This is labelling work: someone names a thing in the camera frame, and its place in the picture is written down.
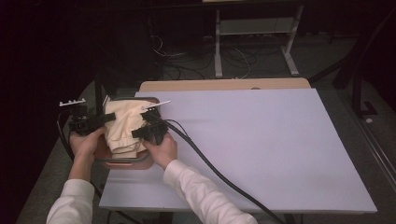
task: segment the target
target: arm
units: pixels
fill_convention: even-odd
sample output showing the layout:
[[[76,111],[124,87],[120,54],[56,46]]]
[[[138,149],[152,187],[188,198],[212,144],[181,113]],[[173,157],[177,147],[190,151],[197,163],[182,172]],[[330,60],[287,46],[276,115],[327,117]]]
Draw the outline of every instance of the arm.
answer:
[[[163,180],[171,186],[206,224],[257,223],[250,214],[241,212],[208,178],[177,160],[177,143],[167,133],[160,146],[143,143],[153,159],[165,170]]]
[[[61,197],[49,211],[47,223],[91,223],[92,200],[94,189],[91,183],[91,166],[93,153],[97,148],[100,135],[106,128],[100,128],[94,133],[81,137],[73,134],[70,145],[75,154],[69,178],[64,183]]]

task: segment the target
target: hand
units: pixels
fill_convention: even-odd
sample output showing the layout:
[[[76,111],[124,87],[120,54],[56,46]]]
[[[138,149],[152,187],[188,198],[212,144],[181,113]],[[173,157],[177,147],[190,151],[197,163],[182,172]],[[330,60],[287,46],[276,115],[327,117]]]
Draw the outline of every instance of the hand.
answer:
[[[106,127],[99,128],[87,136],[80,136],[74,133],[70,136],[70,147],[75,155],[75,160],[93,162],[93,153],[98,148],[99,136],[106,132]]]
[[[149,150],[154,161],[164,170],[171,161],[177,159],[177,142],[170,133],[163,136],[163,142],[159,146],[152,145],[149,141],[144,141],[143,146]]]

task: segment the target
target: right hand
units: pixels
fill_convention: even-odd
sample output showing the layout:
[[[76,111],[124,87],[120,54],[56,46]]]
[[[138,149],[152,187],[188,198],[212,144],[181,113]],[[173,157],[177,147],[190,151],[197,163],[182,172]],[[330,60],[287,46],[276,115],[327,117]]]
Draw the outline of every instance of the right hand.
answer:
[[[177,142],[170,133],[163,136],[163,142],[159,145],[153,145],[149,141],[143,141],[143,146],[151,153],[154,161],[164,170],[171,161],[177,159]]]

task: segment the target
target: white shirt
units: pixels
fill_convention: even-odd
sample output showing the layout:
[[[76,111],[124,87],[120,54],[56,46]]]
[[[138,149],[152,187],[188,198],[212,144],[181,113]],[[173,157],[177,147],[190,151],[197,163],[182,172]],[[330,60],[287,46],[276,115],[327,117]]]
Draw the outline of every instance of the white shirt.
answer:
[[[175,160],[168,164],[163,181],[173,188],[205,224],[256,224],[241,212],[208,178]],[[92,223],[93,186],[80,179],[64,183],[61,197],[49,211],[47,223]]]

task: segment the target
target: beige cloth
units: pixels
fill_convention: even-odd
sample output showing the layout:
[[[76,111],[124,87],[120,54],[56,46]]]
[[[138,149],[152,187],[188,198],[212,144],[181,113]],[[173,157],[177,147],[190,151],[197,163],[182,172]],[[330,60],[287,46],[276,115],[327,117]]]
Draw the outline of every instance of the beige cloth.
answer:
[[[139,138],[132,138],[132,131],[143,127],[142,106],[152,105],[148,101],[122,100],[106,103],[106,114],[115,113],[116,119],[106,123],[105,138],[113,153],[113,158],[136,158],[139,151],[145,150]]]

